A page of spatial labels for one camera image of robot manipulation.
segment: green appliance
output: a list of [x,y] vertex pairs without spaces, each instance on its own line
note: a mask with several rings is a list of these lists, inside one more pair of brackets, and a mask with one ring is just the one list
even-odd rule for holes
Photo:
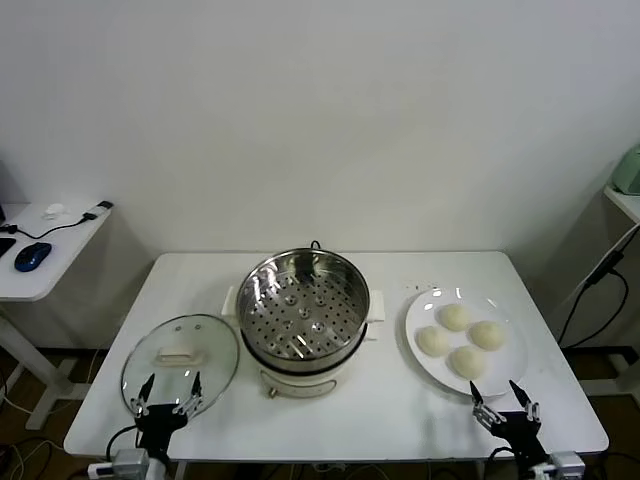
[[611,186],[625,195],[640,195],[640,144],[622,157],[611,175]]

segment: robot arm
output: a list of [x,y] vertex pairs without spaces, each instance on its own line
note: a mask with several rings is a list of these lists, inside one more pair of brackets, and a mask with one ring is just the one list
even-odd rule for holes
[[470,382],[473,397],[473,416],[494,437],[509,443],[518,466],[519,478],[536,480],[579,480],[584,475],[584,463],[574,452],[547,454],[538,431],[540,405],[533,403],[527,393],[513,381],[509,381],[523,411],[496,412],[484,403],[482,395]]
[[131,399],[135,424],[142,432],[140,448],[118,451],[113,462],[90,465],[89,478],[164,480],[171,435],[184,427],[202,405],[202,385],[197,372],[191,394],[184,402],[148,405],[154,380],[155,374],[152,374],[140,388],[138,398]]

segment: glass lid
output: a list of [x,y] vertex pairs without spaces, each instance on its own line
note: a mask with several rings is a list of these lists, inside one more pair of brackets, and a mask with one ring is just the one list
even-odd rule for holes
[[147,406],[189,400],[199,373],[203,412],[227,389],[238,368],[239,346],[232,328],[212,315],[184,315],[149,332],[122,369],[122,399],[133,414],[142,385],[155,374]]

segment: table leg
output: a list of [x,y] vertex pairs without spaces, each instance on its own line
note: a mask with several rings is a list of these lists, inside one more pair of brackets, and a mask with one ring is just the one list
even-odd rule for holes
[[49,388],[53,388],[59,393],[68,392],[73,388],[69,379],[1,314],[0,346]]
[[187,473],[187,466],[189,464],[184,460],[178,462],[178,468],[176,468],[176,474],[173,476],[174,480],[184,480],[184,475]]
[[11,375],[9,375],[9,377],[7,378],[7,383],[5,385],[6,390],[2,389],[2,391],[0,392],[0,404],[2,404],[2,401],[4,400],[4,396],[8,394],[13,388],[13,386],[16,384],[16,382],[18,381],[18,378],[20,378],[20,375],[22,375],[22,372],[24,372],[24,366],[21,363],[19,363],[16,366],[16,368],[13,369],[13,372],[11,372]]
[[629,366],[622,355],[610,355],[609,360],[618,371],[618,377],[582,380],[580,386],[584,393],[590,397],[631,395],[640,406],[640,362]]
[[56,368],[1,313],[0,346],[20,362],[7,380],[7,391],[18,380],[24,368],[47,386],[27,420],[27,430],[42,429],[56,401],[82,400],[87,395],[89,383],[71,383],[67,378],[76,360],[65,359]]

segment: floor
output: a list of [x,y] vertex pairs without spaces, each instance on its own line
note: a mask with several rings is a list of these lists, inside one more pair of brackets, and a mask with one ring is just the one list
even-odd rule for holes
[[[71,379],[76,382],[86,381],[89,364],[93,352],[81,352],[76,368],[71,374]],[[62,360],[61,355],[47,355],[53,362]],[[92,377],[99,368],[103,355],[99,355],[93,368]],[[606,357],[594,354],[571,354],[569,363],[579,379],[613,378],[615,370],[608,363]],[[7,377],[15,366],[15,361],[0,350],[0,368]],[[27,408],[35,406],[37,399],[44,387],[29,373],[23,374],[14,386],[9,398]],[[610,450],[623,452],[640,458],[640,409],[630,397],[600,397],[592,398],[593,407],[609,434]],[[0,406],[0,444],[10,445],[21,442],[34,434],[46,437],[58,445],[62,445],[67,429],[80,407],[80,402],[60,403],[57,406],[64,407],[51,415],[41,432],[27,432],[24,430],[26,414],[15,410],[3,403]],[[37,440],[30,440],[19,445],[22,456],[38,445]],[[39,478],[41,480],[65,480],[70,474],[91,463],[90,459],[74,458],[57,449],[52,449],[52,456],[46,469],[39,476],[40,470],[47,460],[47,448],[41,448],[25,464],[23,480]],[[594,462],[594,458],[585,458],[588,464]],[[514,479],[515,471],[512,462],[500,462],[489,472],[491,479]],[[17,465],[14,458],[8,466],[4,465],[3,455],[0,454],[0,479],[10,479],[11,473]],[[428,466],[424,463],[414,464],[379,464],[376,466],[383,470],[389,480],[396,479],[424,479],[429,478]],[[211,480],[232,479],[256,479],[256,480],[367,480],[382,478],[376,467],[363,465],[349,466],[346,472],[331,470],[326,474],[317,473],[309,465],[236,465],[236,464],[191,464],[185,478],[195,480],[207,478]],[[607,460],[607,479],[623,480],[628,478],[640,478],[640,466],[626,458],[612,457]],[[430,465],[431,479],[442,478],[444,480],[473,480],[477,478],[475,465],[471,462],[448,463],[433,462]],[[16,471],[13,480],[19,479],[19,471]]]

